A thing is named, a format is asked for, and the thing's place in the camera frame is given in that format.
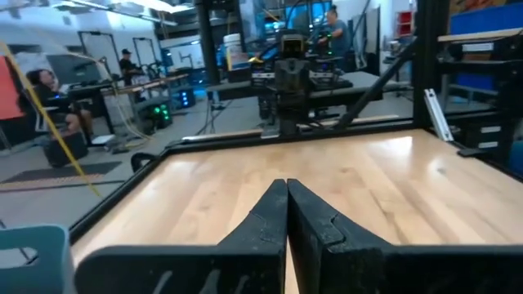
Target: cable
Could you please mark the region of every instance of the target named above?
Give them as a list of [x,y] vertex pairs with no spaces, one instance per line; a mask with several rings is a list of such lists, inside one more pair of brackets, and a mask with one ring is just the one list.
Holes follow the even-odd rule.
[[232,104],[233,101],[234,101],[234,100],[229,100],[229,102],[228,102],[228,103],[223,107],[222,110],[219,110],[217,114],[215,114],[215,115],[213,115],[213,116],[211,117],[211,122],[206,121],[205,125],[204,125],[204,126],[203,126],[199,131],[197,131],[196,134],[194,134],[194,135],[195,135],[195,136],[198,136],[198,135],[201,135],[202,133],[204,134],[204,133],[206,132],[206,130],[207,130],[207,126],[209,125],[209,123],[214,123],[214,120],[215,120],[217,117],[219,117],[220,114],[221,114],[224,110],[226,110],[226,109],[230,106],[230,104]]
[[296,0],[296,2],[293,4],[291,9],[288,11],[288,17],[285,17],[285,28],[288,29],[288,21],[291,19],[291,15],[293,14],[294,8],[301,2],[302,0]]
[[[54,38],[52,38],[51,36],[49,35],[46,35],[43,31],[39,30],[38,28],[34,28],[41,36],[45,35],[46,38],[48,40],[51,41],[51,45],[53,45],[54,47],[56,48],[60,48],[60,49],[64,49],[63,46],[61,46],[56,40],[54,40]],[[85,55],[82,55],[82,54],[78,54],[78,53],[75,53],[75,52],[71,52],[71,51],[67,51],[67,54],[68,55],[71,55],[71,56],[77,56],[78,58],[83,58],[83,59],[87,59],[87,60],[91,60],[93,62],[95,62],[97,65],[100,65],[99,68],[102,68],[102,70],[104,71],[104,73],[107,75],[108,79],[110,80],[110,83],[111,83],[111,87],[112,87],[112,90],[113,90],[113,93],[114,93],[114,101],[116,101],[116,105],[117,105],[117,108],[118,108],[118,113],[120,114],[120,116],[122,117],[122,120],[123,120],[123,124],[126,126],[127,130],[130,131],[132,134],[134,134],[135,136],[138,136],[142,139],[145,139],[145,140],[153,140],[154,138],[151,137],[151,136],[147,136],[146,134],[140,132],[139,130],[137,130],[134,126],[130,125],[129,123],[127,123],[127,118],[131,118],[132,115],[128,115],[126,116],[125,114],[125,111],[123,110],[124,107],[121,106],[120,104],[120,101],[119,101],[119,97],[120,97],[120,94],[118,93],[118,86],[116,85],[116,82],[113,80],[113,77],[112,75],[107,71],[107,68],[105,67],[104,63],[99,61],[99,60],[96,60],[90,56],[85,56]]]
[[[322,10],[322,14],[321,14],[321,21],[320,21],[320,25],[318,25],[318,27],[321,29],[322,25],[324,24],[324,21],[325,21],[325,2],[321,1],[321,10]],[[312,40],[312,38],[315,36],[315,26],[314,26],[314,20],[311,22],[312,23],[312,33],[310,35],[310,37],[307,39],[307,41],[309,42],[310,40]]]
[[279,22],[278,18],[276,16],[274,16],[272,13],[270,13],[270,11],[268,11],[267,9],[263,8],[263,11],[271,18],[273,19],[274,21],[276,22]]
[[16,73],[18,74],[20,81],[22,82],[22,85],[27,89],[29,95],[31,96],[31,99],[33,100],[34,105],[37,107],[38,111],[42,115],[43,119],[46,121],[47,125],[51,128],[52,134],[55,136],[55,138],[58,140],[58,143],[60,144],[61,148],[64,150],[65,155],[73,164],[74,169],[76,169],[76,172],[82,177],[82,180],[86,182],[87,186],[91,191],[98,196],[99,198],[102,198],[100,192],[98,189],[89,181],[87,178],[85,172],[83,171],[82,167],[80,167],[80,164],[78,164],[78,161],[76,161],[76,158],[74,158],[73,154],[71,153],[71,150],[67,146],[67,144],[64,141],[64,138],[62,138],[61,134],[56,129],[55,124],[47,114],[47,111],[43,108],[42,102],[40,102],[40,99],[38,98],[38,95],[36,94],[35,90],[31,86],[31,83],[29,80],[25,77],[24,73],[22,72],[22,69],[20,66],[16,63],[15,57],[12,55],[11,50],[9,50],[9,47],[6,43],[0,42],[0,49],[4,52],[7,59],[11,62],[12,67],[15,69]]

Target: yellow cable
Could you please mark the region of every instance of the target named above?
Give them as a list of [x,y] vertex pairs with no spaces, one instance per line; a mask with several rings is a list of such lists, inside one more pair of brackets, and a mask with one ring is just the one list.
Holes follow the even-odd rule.
[[270,11],[268,11],[267,9],[263,9],[263,11],[273,20],[275,20],[276,22],[279,22],[278,18],[276,16],[274,16],[272,13],[270,13]]
[[7,46],[7,44],[4,43],[4,42],[0,42],[0,47],[1,47],[1,50],[6,54],[7,59],[11,62],[11,65],[13,66],[13,68],[16,71],[16,73],[20,77],[20,80],[21,80],[22,84],[24,85],[24,87],[29,92],[29,95],[31,96],[31,99],[33,100],[33,103],[36,105],[38,111],[43,116],[43,119],[45,119],[47,125],[49,125],[49,127],[51,128],[51,132],[53,133],[55,138],[58,140],[58,143],[60,144],[60,146],[64,150],[65,155],[67,156],[69,161],[73,164],[73,167],[74,167],[74,169],[76,169],[76,172],[78,172],[78,174],[82,177],[82,180],[86,182],[86,184],[89,187],[89,189],[91,189],[92,192],[96,196],[102,198],[102,196],[101,196],[100,192],[98,191],[98,189],[89,181],[89,179],[87,178],[86,174],[83,172],[82,167],[80,167],[80,165],[78,164],[78,162],[74,158],[73,154],[71,153],[71,150],[69,150],[69,147],[65,143],[64,138],[62,138],[62,136],[60,135],[60,133],[56,129],[55,124],[53,123],[51,118],[49,118],[49,115],[47,114],[47,111],[43,108],[42,103],[40,102],[40,99],[38,98],[36,92],[34,91],[31,83],[25,77],[25,75],[22,72],[20,66],[16,63],[15,57],[12,55],[11,50],[9,50],[9,47]]
[[[51,45],[53,45],[54,47],[60,48],[60,49],[65,49],[65,47],[61,46],[53,37],[47,35],[46,33],[44,33],[42,30],[39,30],[38,28],[34,28],[34,29],[37,31],[37,33],[40,36],[45,37],[46,39],[51,41]],[[142,139],[153,140],[154,139],[153,137],[147,136],[146,134],[144,134],[141,131],[137,130],[134,126],[132,126],[132,125],[127,123],[127,118],[130,118],[131,115],[124,113],[125,112],[124,111],[124,107],[121,106],[119,98],[118,98],[120,96],[120,94],[118,93],[118,87],[116,86],[116,82],[114,82],[113,77],[110,75],[110,73],[105,68],[105,65],[102,62],[100,62],[99,60],[96,60],[96,59],[94,59],[94,58],[92,58],[90,56],[85,56],[85,55],[78,54],[78,53],[75,53],[75,52],[71,52],[71,51],[68,51],[68,50],[66,50],[66,51],[67,51],[68,55],[77,56],[78,58],[87,59],[87,60],[95,62],[97,65],[100,65],[99,68],[102,68],[102,70],[105,72],[105,75],[108,77],[108,79],[111,82],[111,86],[112,86],[113,93],[114,93],[114,98],[117,101],[116,105],[117,105],[117,108],[118,108],[118,110],[119,110],[119,112],[120,112],[120,114],[122,116],[123,124],[134,135],[136,135],[136,136],[138,136],[138,137],[140,137]]]

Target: desk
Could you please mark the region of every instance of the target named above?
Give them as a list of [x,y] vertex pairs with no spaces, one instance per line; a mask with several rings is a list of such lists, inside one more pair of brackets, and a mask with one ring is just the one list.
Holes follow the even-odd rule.
[[523,242],[523,184],[456,151],[413,130],[173,155],[73,245],[75,263],[109,245],[217,243],[275,178],[394,244]]
[[[354,73],[345,73],[340,78],[347,79],[351,81],[354,86],[342,89],[335,89],[333,91],[314,91],[311,93],[311,99],[325,98],[329,97],[329,100],[314,100],[312,101],[313,107],[324,107],[332,105],[349,105],[361,95],[363,95],[378,79],[378,76],[375,76],[370,73],[365,72],[354,72]],[[389,81],[385,87],[384,91],[394,90],[396,88],[407,87],[408,82],[394,82]],[[209,95],[212,95],[213,92],[217,92],[220,100],[233,100],[239,98],[247,98],[252,96],[263,96],[267,94],[274,93],[269,89],[254,89],[251,87],[251,82],[230,82],[222,83],[220,85],[210,86],[206,88],[206,91]]]
[[[155,79],[153,81],[139,84],[139,85],[132,85],[132,86],[126,86],[126,87],[118,87],[116,89],[105,89],[101,93],[103,96],[115,96],[115,93],[117,92],[119,95],[127,95],[127,98],[129,99],[129,103],[132,108],[132,115],[134,116],[134,122],[136,124],[136,127],[139,131],[144,131],[144,122],[141,119],[140,111],[143,109],[156,104],[161,104],[164,102],[171,103],[172,99],[172,88],[170,86],[170,82],[176,81],[181,78],[187,77],[187,74],[181,74],[177,76],[167,77],[167,78],[159,78]],[[159,97],[151,97],[151,99],[142,101],[142,102],[136,102],[135,101],[135,93],[141,92],[144,90],[152,90],[155,88],[162,88],[163,86],[167,86],[165,90],[168,92],[168,96],[159,96]]]

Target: black pillar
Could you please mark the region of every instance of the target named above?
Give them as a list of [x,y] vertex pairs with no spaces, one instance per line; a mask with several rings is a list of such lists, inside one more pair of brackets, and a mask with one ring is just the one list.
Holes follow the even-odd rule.
[[418,0],[416,14],[416,44],[413,63],[413,120],[416,127],[429,127],[430,116],[425,103],[425,89],[436,84],[436,53],[438,50],[438,19],[441,15],[440,0]]
[[216,61],[216,52],[214,48],[214,41],[212,40],[212,27],[209,18],[209,10],[203,3],[204,0],[194,1],[196,12],[198,13],[199,22],[199,36],[200,46],[202,47],[203,62],[205,63],[205,71],[207,72],[208,83],[216,85],[220,83],[220,74]]

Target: concrete floor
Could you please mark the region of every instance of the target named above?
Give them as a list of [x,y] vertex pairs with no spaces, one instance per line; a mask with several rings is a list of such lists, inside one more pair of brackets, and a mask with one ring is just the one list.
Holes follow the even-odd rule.
[[[463,110],[482,108],[483,105],[450,105],[447,110]],[[362,118],[395,114],[398,117],[412,116],[412,102],[405,97],[387,94],[384,100],[370,103],[360,114]],[[164,146],[183,136],[194,135],[205,123],[207,104],[200,101],[192,109],[187,109],[187,115],[175,116],[174,123],[167,129],[154,134],[154,139],[143,146],[140,151],[156,154]],[[247,98],[233,101],[215,120],[216,133],[242,131],[257,127],[262,123],[258,117],[257,99]],[[122,162],[100,181],[126,180],[131,174],[130,158],[138,150],[127,154],[108,154],[103,149],[92,149],[90,154],[79,160],[81,164]],[[10,154],[0,158],[0,180],[5,180],[22,171],[48,168],[47,160],[41,148],[33,147],[23,152]],[[118,185],[97,185],[100,194],[105,197]],[[71,226],[76,220],[93,208],[101,198],[86,186],[67,189],[46,189],[30,192],[0,193],[0,221],[7,228],[42,223]],[[19,264],[24,257],[18,251],[0,251],[0,267],[2,263]]]

